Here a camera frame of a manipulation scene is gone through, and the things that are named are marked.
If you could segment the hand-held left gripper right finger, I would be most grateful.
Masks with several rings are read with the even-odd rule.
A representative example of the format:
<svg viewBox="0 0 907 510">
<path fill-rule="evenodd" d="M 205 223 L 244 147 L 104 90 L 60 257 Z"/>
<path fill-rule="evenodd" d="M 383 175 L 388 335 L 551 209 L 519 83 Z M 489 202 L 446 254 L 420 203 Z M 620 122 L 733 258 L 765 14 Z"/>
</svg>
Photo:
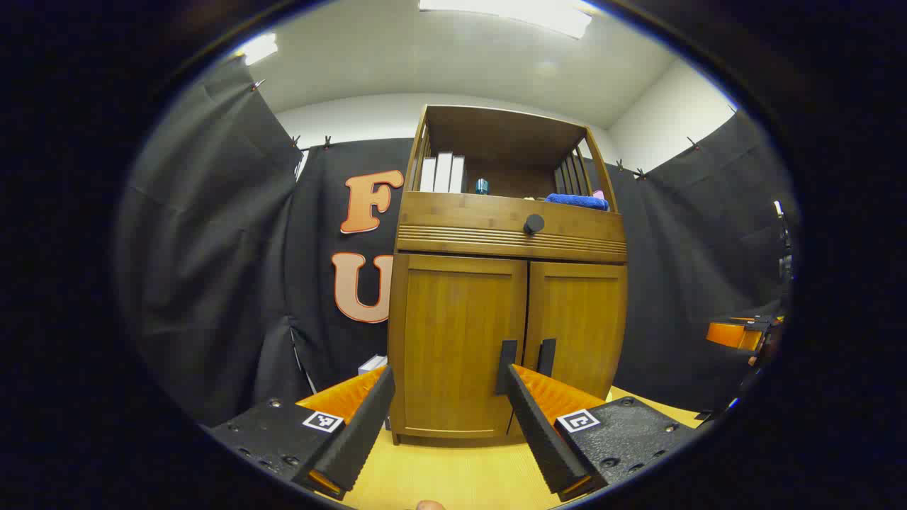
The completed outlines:
<svg viewBox="0 0 907 510">
<path fill-rule="evenodd" d="M 606 402 L 519 365 L 506 368 L 505 387 L 548 490 L 562 502 L 638 477 L 700 437 L 637 398 Z"/>
</svg>

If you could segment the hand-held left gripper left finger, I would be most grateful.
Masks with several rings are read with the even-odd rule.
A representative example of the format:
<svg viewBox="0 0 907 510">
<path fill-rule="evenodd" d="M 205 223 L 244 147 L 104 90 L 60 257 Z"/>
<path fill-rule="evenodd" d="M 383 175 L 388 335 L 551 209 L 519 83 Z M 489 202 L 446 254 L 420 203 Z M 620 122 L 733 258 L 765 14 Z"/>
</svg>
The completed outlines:
<svg viewBox="0 0 907 510">
<path fill-rule="evenodd" d="M 394 372 L 382 365 L 291 402 L 269 398 L 207 432 L 275 477 L 343 500 L 388 418 Z"/>
</svg>

